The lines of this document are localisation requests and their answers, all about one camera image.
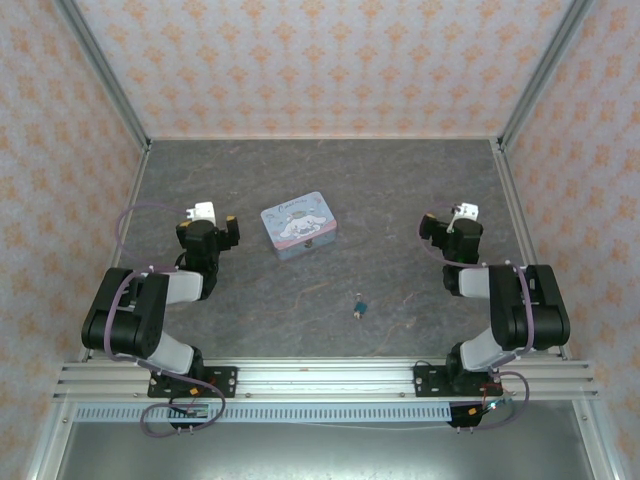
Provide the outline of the aluminium corner post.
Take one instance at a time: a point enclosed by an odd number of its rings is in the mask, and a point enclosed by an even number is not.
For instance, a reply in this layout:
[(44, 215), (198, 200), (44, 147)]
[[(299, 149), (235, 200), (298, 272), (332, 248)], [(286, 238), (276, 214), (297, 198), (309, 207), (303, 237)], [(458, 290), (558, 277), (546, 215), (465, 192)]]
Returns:
[(566, 13), (517, 101), (502, 134), (497, 137), (497, 146), (500, 152), (505, 153), (514, 143), (594, 1), (571, 0)]
[(151, 138), (146, 133), (79, 4), (76, 0), (53, 0), (53, 2), (78, 41), (127, 131), (141, 149), (147, 151), (151, 145)]

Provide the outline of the small green circuit board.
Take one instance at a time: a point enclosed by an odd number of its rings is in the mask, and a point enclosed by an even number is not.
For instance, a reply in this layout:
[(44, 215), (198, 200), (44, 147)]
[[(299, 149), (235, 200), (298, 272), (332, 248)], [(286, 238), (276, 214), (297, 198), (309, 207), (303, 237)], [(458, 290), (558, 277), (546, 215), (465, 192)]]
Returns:
[(209, 418), (209, 406), (207, 404), (189, 404), (169, 407), (169, 417), (172, 419), (201, 419)]

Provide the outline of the aluminium front frame rail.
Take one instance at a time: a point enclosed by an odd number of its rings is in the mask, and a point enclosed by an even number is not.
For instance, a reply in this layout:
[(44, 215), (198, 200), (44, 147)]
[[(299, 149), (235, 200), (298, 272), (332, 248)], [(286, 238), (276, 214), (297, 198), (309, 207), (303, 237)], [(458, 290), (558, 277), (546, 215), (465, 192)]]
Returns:
[[(213, 366), (235, 366), (235, 400), (291, 402), (406, 402), (414, 397), (412, 357), (218, 358)], [(524, 376), (532, 400), (598, 398), (603, 388), (587, 361), (553, 354), (533, 355), (500, 369), (501, 383), (523, 398)], [(93, 358), (63, 365), (53, 399), (59, 402), (142, 402), (150, 373), (132, 363)]]

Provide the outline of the aluminium table side rail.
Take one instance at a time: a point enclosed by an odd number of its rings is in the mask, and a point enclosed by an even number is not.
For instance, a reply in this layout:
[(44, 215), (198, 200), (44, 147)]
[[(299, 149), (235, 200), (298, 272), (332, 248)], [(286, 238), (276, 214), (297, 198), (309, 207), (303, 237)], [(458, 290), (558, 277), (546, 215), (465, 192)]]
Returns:
[[(134, 170), (134, 175), (132, 177), (131, 184), (128, 189), (128, 196), (126, 197), (124, 203), (124, 209), (130, 207), (131, 205), (136, 203), (136, 199), (138, 196), (140, 184), (144, 175), (144, 171), (146, 168), (146, 164), (148, 162), (148, 158), (152, 149), (153, 141), (149, 140), (147, 145), (143, 147), (138, 164)], [(115, 244), (109, 260), (106, 264), (106, 267), (114, 267), (117, 266), (121, 256), (121, 248), (118, 244)], [(92, 357), (92, 351), (87, 349), (86, 347), (81, 347), (80, 353), (78, 354), (77, 360), (81, 363), (86, 363)]]
[(491, 138), (490, 143), (522, 260), (527, 264), (538, 264), (534, 242), (527, 225), (524, 208), (519, 198), (507, 155), (499, 143), (499, 138)]

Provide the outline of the pastel cartoon tin box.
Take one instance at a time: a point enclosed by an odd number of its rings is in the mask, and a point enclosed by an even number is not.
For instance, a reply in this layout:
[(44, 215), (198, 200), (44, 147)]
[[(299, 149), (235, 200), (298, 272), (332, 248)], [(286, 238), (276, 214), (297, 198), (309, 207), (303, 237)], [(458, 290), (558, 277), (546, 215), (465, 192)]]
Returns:
[(267, 208), (260, 217), (281, 261), (328, 245), (337, 238), (337, 220), (319, 191)]

